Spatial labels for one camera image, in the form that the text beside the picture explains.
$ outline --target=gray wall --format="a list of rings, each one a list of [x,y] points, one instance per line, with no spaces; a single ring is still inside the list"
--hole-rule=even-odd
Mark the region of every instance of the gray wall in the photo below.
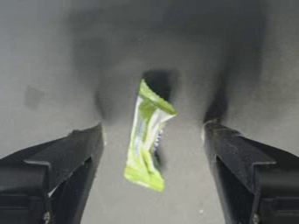
[[[299,2],[0,2],[0,155],[99,121],[107,148],[83,223],[223,223],[202,118],[227,69],[227,125],[298,153]],[[123,178],[142,74],[172,71],[166,190]]]

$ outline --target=screw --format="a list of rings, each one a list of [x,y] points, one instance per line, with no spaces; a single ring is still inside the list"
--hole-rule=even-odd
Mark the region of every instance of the screw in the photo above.
[[[259,216],[258,216],[257,213],[254,215],[253,221],[254,221],[254,224],[258,224],[259,223]]]
[[[44,219],[44,224],[50,224],[51,223],[52,216],[51,216],[50,212],[47,212],[44,214],[43,219]]]

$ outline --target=green wrapper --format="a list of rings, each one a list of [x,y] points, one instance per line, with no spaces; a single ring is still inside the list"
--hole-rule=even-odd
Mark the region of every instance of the green wrapper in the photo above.
[[[155,167],[155,148],[164,124],[175,116],[174,106],[142,80],[124,176],[134,183],[159,192],[164,189],[164,179]]]

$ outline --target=plastic packet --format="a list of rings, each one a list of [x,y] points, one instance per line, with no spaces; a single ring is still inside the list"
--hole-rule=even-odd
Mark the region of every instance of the plastic packet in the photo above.
[[[159,171],[155,150],[166,122],[176,116],[174,106],[142,80],[135,105],[135,120],[126,161],[126,178],[156,191],[164,189],[164,178]]]

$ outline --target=snack wrapper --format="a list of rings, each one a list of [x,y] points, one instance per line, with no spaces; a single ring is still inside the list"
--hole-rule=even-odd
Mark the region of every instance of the snack wrapper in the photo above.
[[[155,151],[166,122],[176,116],[174,106],[142,80],[135,105],[135,120],[126,162],[126,178],[158,192],[164,190],[164,178],[156,164]]]

